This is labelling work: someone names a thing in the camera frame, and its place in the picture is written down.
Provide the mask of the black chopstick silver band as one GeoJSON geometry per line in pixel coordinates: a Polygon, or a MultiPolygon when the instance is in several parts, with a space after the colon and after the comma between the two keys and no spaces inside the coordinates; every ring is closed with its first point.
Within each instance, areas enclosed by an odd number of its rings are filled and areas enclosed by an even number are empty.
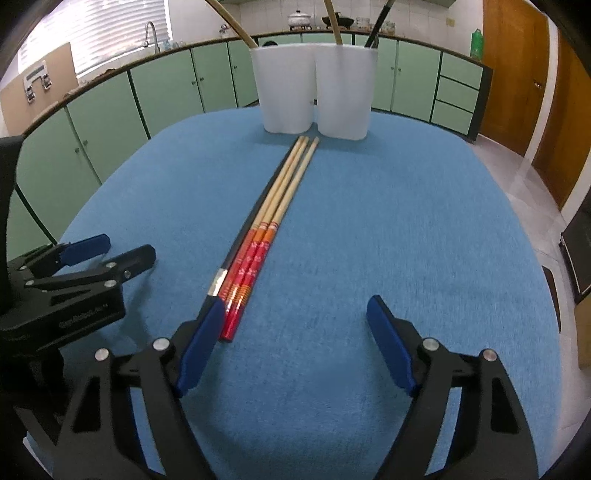
{"type": "Polygon", "coordinates": [[[202,302],[198,311],[197,320],[204,319],[208,311],[211,310],[211,306],[214,303],[215,298],[221,298],[228,293],[230,286],[229,278],[235,277],[236,261],[242,260],[242,257],[245,255],[247,246],[249,246],[254,233],[256,233],[256,229],[259,227],[259,213],[262,211],[263,204],[269,197],[273,186],[276,185],[276,181],[279,179],[280,173],[283,171],[283,167],[287,164],[287,160],[290,159],[292,149],[293,148],[290,148],[286,155],[283,156],[283,160],[280,161],[279,166],[277,166],[273,171],[273,175],[271,175],[270,180],[267,181],[262,193],[259,194],[259,198],[256,199],[256,203],[252,206],[252,209],[250,209],[249,215],[247,215],[242,227],[235,237],[235,240],[233,240],[228,250],[228,254],[226,254],[225,258],[221,262],[221,265],[214,274],[213,280],[211,281],[211,286],[208,288],[204,302],[202,302]]]}

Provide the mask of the green lower kitchen cabinets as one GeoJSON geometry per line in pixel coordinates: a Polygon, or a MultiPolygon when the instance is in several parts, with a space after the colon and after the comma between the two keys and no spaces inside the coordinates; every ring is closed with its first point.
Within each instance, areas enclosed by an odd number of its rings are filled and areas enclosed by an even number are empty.
{"type": "MultiPolygon", "coordinates": [[[[382,37],[373,106],[475,139],[490,67],[447,49],[382,37]]],[[[58,240],[136,150],[185,118],[256,103],[240,40],[208,41],[131,63],[67,95],[25,130],[7,224],[7,254],[58,240]]]]}

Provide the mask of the cardboard box with printing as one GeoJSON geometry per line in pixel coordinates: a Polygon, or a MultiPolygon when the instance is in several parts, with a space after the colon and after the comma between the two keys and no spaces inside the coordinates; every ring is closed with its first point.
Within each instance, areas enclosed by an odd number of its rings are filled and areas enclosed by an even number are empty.
{"type": "Polygon", "coordinates": [[[71,45],[65,43],[1,90],[1,111],[7,134],[22,134],[48,108],[77,88],[71,45]]]}

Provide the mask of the chrome sink faucet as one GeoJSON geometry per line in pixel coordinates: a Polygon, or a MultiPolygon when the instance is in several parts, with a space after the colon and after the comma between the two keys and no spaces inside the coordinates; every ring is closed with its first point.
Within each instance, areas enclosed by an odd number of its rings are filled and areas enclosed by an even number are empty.
{"type": "Polygon", "coordinates": [[[143,47],[144,48],[151,47],[154,50],[155,54],[158,54],[160,52],[160,46],[159,46],[159,42],[158,42],[156,27],[152,21],[148,21],[145,24],[143,47]]]}

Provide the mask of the window blind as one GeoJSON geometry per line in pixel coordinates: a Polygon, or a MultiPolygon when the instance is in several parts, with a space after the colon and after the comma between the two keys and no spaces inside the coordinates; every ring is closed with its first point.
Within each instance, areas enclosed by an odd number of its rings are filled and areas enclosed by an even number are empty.
{"type": "Polygon", "coordinates": [[[20,73],[69,43],[77,74],[143,47],[144,27],[152,21],[159,45],[171,39],[164,0],[72,0],[61,2],[28,35],[17,53],[20,73]]]}

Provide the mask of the blue table mat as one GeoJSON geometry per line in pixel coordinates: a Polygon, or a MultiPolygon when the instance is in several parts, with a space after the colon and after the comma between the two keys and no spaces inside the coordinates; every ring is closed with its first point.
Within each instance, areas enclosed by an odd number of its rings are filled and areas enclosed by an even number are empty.
{"type": "MultiPolygon", "coordinates": [[[[211,280],[293,144],[256,108],[198,115],[154,136],[89,199],[65,241],[153,246],[123,287],[126,317],[66,346],[77,383],[94,352],[136,352],[197,316],[211,280]]],[[[504,191],[445,130],[376,114],[362,141],[322,138],[270,247],[235,339],[182,401],[221,479],[370,479],[411,400],[391,379],[366,308],[453,352],[500,356],[538,467],[551,465],[561,369],[552,300],[504,191]]]]}

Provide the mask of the white twin utensil holder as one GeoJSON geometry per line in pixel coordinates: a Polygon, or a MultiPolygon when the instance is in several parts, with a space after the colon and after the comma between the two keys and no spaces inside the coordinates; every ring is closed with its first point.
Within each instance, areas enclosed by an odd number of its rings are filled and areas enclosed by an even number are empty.
{"type": "Polygon", "coordinates": [[[370,128],[378,50],[300,43],[252,49],[264,130],[360,141],[370,128]]]}

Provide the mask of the wooden spoon in holder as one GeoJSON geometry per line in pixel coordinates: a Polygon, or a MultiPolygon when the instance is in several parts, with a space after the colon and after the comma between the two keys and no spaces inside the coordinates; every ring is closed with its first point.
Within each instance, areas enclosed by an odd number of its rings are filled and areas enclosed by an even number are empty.
{"type": "Polygon", "coordinates": [[[226,9],[221,4],[221,2],[218,0],[205,0],[205,2],[207,2],[207,4],[211,6],[211,8],[214,9],[214,11],[219,16],[221,16],[221,18],[224,19],[226,23],[228,23],[228,26],[232,30],[235,30],[235,33],[238,34],[238,37],[242,39],[243,42],[245,42],[249,49],[257,48],[256,41],[253,40],[252,36],[242,28],[242,25],[239,24],[238,20],[236,20],[235,17],[231,15],[231,12],[229,12],[228,9],[226,9]]]}

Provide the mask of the wooden door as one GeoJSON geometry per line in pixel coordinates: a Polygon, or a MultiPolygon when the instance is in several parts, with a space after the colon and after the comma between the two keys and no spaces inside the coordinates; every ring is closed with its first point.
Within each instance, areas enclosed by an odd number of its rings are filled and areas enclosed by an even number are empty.
{"type": "Polygon", "coordinates": [[[558,39],[554,96],[533,166],[563,207],[590,150],[590,76],[568,38],[560,34],[558,39]]]}
{"type": "Polygon", "coordinates": [[[528,1],[483,3],[484,64],[493,70],[481,133],[524,155],[545,93],[550,35],[547,17],[528,1]]]}

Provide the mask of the white cooking pot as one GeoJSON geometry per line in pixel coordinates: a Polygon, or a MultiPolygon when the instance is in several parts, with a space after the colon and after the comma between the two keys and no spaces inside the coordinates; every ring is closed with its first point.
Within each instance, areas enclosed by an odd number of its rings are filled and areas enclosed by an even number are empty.
{"type": "Polygon", "coordinates": [[[311,30],[311,14],[295,10],[287,15],[287,25],[290,31],[311,30]]]}

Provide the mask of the black wok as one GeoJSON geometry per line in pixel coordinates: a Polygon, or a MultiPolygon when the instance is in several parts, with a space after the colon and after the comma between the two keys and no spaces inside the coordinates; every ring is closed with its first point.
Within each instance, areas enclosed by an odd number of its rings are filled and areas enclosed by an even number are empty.
{"type": "MultiPolygon", "coordinates": [[[[353,27],[353,23],[355,23],[355,19],[349,18],[346,16],[342,16],[341,13],[335,12],[335,19],[337,19],[339,27],[343,29],[351,29],[353,27]]],[[[322,16],[322,22],[325,24],[325,27],[328,29],[332,28],[331,17],[329,16],[322,16]]]]}

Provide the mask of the green plastic bottle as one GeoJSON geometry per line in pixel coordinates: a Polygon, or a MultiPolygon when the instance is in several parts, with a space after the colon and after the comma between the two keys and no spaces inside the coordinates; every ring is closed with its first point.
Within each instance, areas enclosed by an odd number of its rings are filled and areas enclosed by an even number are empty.
{"type": "Polygon", "coordinates": [[[482,61],[484,56],[484,35],[480,29],[475,29],[471,34],[470,57],[482,61]]]}

